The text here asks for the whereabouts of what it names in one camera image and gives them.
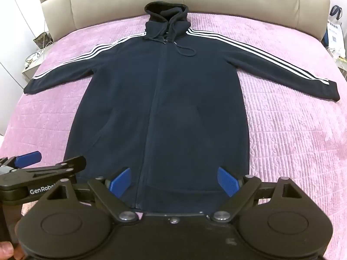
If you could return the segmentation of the person's left hand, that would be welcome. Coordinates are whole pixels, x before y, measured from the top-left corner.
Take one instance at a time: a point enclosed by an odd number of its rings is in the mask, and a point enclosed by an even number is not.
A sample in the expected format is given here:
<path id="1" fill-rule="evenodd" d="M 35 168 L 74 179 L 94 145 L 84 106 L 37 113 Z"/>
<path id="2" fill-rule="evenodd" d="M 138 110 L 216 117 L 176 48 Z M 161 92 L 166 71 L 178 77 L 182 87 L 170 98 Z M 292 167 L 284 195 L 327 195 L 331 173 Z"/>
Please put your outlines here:
<path id="1" fill-rule="evenodd" d="M 11 242 L 3 241 L 0 242 L 0 259 L 23 260 L 26 259 L 26 256 L 20 245 L 14 247 Z"/>

